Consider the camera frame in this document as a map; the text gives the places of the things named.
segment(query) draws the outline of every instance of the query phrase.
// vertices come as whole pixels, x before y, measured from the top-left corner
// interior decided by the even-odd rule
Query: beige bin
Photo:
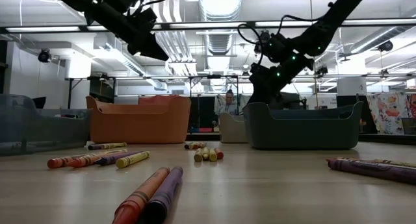
[[[220,135],[222,143],[247,143],[244,116],[221,113]]]

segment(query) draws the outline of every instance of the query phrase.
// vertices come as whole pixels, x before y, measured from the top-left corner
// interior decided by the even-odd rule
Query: exposed ceiling
[[[292,14],[301,18],[318,17],[323,15],[328,7],[327,4],[335,0],[242,0],[241,20],[279,20],[284,14]],[[194,22],[200,20],[198,0],[180,0],[180,14],[183,21]],[[405,12],[416,7],[414,0],[364,0],[351,14],[350,18],[400,18]],[[0,0],[0,27],[10,26],[40,26],[40,25],[84,25],[85,20],[78,12],[72,10],[59,0]],[[377,31],[379,27],[349,27],[342,28],[337,33],[331,45],[348,46],[370,33]],[[295,37],[304,29],[282,29],[286,37]],[[255,41],[253,32],[243,30],[244,36]],[[67,34],[23,34],[23,43],[36,42],[71,42],[89,53],[92,53],[96,62],[93,63],[93,71],[114,72],[120,75],[128,74],[127,68],[119,61],[103,54],[97,46],[91,48],[85,45],[85,40],[109,33],[67,33]],[[199,73],[207,71],[206,50],[203,36],[197,31],[185,31],[187,43],[190,47],[192,57],[196,60],[196,71]],[[245,42],[238,35],[235,37],[231,50],[229,73],[240,74],[243,65],[256,61],[252,45]],[[413,28],[391,40],[395,48],[390,53],[384,53],[383,59],[377,51],[367,51],[360,55],[366,61],[366,72],[378,72],[381,67],[391,66],[398,62],[412,59],[416,56],[416,47],[412,43],[416,41],[416,28]],[[335,53],[329,52],[325,63],[328,68],[335,70]],[[164,62],[143,56],[135,56],[135,62],[142,66],[146,74],[169,75],[165,69]],[[273,64],[265,58],[265,66]],[[416,71],[416,65],[404,66],[402,70],[395,73]]]

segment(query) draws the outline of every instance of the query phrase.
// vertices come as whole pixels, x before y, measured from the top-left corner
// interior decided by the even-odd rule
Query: gray bin
[[[77,118],[62,118],[64,114]],[[90,110],[37,110],[28,97],[0,94],[0,155],[82,147],[90,132],[90,114]]]
[[[255,149],[351,149],[358,143],[363,103],[327,110],[270,110],[264,103],[243,108],[248,142]]]
[[[247,143],[244,116],[221,113],[219,117],[222,143]]]

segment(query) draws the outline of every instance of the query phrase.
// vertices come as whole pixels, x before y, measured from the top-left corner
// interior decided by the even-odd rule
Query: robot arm
[[[280,90],[290,84],[305,67],[313,70],[315,61],[306,58],[305,55],[319,56],[323,54],[335,31],[361,1],[337,0],[335,3],[329,3],[329,11],[295,38],[285,38],[280,34],[280,30],[271,35],[268,35],[267,32],[262,33],[255,47],[256,52],[262,53],[271,62],[279,63],[279,65],[268,69],[260,64],[252,64],[250,81],[253,84],[254,92],[248,102],[269,104],[273,98],[280,94]],[[283,18],[299,19],[294,16],[284,16]]]
[[[134,55],[166,61],[168,56],[150,33],[157,16],[151,8],[142,11],[143,0],[62,0],[79,12],[84,12],[87,25],[97,21],[117,37],[128,43],[128,51]],[[140,6],[130,14],[130,7],[140,1]]]

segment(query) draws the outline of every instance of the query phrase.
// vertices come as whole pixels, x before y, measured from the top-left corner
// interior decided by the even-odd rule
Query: wooden floor
[[[182,166],[166,223],[416,222],[416,186],[328,169],[325,158],[416,162],[416,147],[359,143],[349,151],[255,151],[221,145],[222,161],[194,163],[182,145],[132,146],[151,158],[125,169],[48,170],[47,159],[83,149],[0,158],[0,223],[111,223],[117,206],[161,166]]]

